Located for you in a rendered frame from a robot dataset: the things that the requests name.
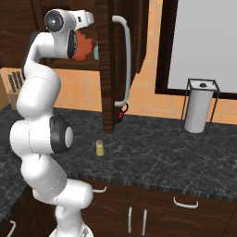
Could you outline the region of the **dark wood drawer front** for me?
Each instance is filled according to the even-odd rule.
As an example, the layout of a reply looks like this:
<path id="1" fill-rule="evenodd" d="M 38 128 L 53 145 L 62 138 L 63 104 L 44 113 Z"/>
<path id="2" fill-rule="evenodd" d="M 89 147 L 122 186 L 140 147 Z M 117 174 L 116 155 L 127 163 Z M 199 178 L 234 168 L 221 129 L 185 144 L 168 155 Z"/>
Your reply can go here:
<path id="1" fill-rule="evenodd" d="M 104 189 L 107 187 L 104 193 L 95 193 L 94 201 L 96 202 L 119 202 L 128 203 L 132 206 L 137 205 L 139 201 L 139 189 L 137 187 L 131 187 L 116 183 L 93 181 L 84 178 L 79 178 L 79 181 L 84 181 L 92 185 L 93 189 Z"/>
<path id="2" fill-rule="evenodd" d="M 173 203 L 173 197 L 175 197 L 178 202 L 188 205 L 194 205 L 196 201 L 198 201 L 199 207 L 196 209 L 188 209 L 175 206 Z M 166 193 L 162 191 L 152 191 L 151 198 L 152 204 L 155 207 L 165 208 L 172 212 L 183 213 L 190 217 L 201 216 L 204 218 L 211 217 L 229 219 L 236 207 L 234 203 L 230 202 L 217 201 L 180 193 Z"/>

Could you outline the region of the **dark framed window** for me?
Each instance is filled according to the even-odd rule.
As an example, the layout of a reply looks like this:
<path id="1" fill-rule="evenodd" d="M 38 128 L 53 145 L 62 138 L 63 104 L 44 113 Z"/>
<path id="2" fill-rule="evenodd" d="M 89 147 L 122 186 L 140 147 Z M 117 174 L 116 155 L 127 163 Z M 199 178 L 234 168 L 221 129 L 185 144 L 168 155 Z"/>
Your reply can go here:
<path id="1" fill-rule="evenodd" d="M 184 95 L 189 79 L 237 100 L 237 0 L 163 0 L 155 92 Z"/>

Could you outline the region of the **white paper towel roll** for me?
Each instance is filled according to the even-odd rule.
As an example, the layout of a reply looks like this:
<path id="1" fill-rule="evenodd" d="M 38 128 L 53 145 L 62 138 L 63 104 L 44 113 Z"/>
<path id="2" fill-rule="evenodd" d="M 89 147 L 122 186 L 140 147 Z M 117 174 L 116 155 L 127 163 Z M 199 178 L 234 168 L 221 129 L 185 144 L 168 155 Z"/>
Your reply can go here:
<path id="1" fill-rule="evenodd" d="M 212 97 L 212 91 L 191 91 L 184 125 L 185 130 L 190 133 L 204 131 Z"/>

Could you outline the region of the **wooden knife block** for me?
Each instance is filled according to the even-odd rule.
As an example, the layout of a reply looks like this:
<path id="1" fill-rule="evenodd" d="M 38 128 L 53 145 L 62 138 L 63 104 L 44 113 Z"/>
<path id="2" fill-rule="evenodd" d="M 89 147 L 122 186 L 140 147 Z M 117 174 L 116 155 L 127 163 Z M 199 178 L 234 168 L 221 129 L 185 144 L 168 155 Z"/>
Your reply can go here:
<path id="1" fill-rule="evenodd" d="M 21 77 L 19 71 L 12 72 L 7 77 L 11 87 L 10 91 L 7 93 L 7 96 L 12 109 L 15 110 L 19 92 L 21 87 L 23 86 L 23 83 L 25 82 L 25 79 Z"/>

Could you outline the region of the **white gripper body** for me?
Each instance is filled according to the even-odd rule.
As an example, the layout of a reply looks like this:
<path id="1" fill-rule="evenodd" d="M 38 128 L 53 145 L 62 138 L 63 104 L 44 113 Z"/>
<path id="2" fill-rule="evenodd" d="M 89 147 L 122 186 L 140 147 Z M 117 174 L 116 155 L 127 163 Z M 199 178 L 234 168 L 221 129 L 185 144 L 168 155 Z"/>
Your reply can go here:
<path id="1" fill-rule="evenodd" d="M 84 11 L 82 22 L 84 25 L 91 25 L 94 23 L 94 15 L 91 12 Z"/>

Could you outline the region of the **dark wood base cabinet door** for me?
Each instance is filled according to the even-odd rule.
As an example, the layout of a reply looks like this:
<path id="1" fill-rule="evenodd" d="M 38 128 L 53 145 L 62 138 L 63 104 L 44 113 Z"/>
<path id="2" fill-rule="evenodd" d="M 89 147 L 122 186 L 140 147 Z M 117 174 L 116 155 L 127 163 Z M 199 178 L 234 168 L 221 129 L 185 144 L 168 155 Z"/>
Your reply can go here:
<path id="1" fill-rule="evenodd" d="M 165 208 L 147 206 L 141 210 L 141 235 L 145 209 L 147 221 L 144 237 L 222 237 L 228 224 L 223 218 L 190 217 Z"/>
<path id="2" fill-rule="evenodd" d="M 131 233 L 128 233 L 128 211 L 132 207 Z M 130 204 L 92 203 L 83 209 L 85 224 L 92 230 L 94 237 L 135 237 L 137 208 Z"/>

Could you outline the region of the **orange shaker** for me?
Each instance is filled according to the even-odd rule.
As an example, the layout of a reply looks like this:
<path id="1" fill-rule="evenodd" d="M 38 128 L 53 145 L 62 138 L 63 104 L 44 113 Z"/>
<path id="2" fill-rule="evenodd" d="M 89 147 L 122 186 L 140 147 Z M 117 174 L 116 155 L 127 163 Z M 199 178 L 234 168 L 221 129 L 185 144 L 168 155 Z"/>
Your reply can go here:
<path id="1" fill-rule="evenodd" d="M 74 59 L 78 61 L 83 61 L 92 52 L 93 40 L 91 38 L 86 38 L 84 34 L 80 31 L 76 31 L 77 37 L 77 49 L 74 55 Z"/>

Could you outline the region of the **yellow shaker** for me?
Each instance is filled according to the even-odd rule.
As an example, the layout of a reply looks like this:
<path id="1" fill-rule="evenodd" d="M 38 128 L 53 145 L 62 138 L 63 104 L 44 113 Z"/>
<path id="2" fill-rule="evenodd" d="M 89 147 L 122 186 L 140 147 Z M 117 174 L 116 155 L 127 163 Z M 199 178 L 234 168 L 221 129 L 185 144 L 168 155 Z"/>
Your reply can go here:
<path id="1" fill-rule="evenodd" d="M 103 156 L 104 155 L 104 143 L 102 140 L 96 141 L 96 155 Z"/>

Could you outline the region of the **dark wood wall cabinet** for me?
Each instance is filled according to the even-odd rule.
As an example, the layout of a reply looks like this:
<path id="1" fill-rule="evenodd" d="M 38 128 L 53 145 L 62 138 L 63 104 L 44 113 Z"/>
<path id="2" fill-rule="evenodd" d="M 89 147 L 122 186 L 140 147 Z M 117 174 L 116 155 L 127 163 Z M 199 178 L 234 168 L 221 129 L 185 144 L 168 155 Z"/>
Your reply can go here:
<path id="1" fill-rule="evenodd" d="M 21 68 L 31 34 L 46 31 L 44 16 L 54 8 L 95 13 L 94 0 L 0 0 L 0 69 Z"/>

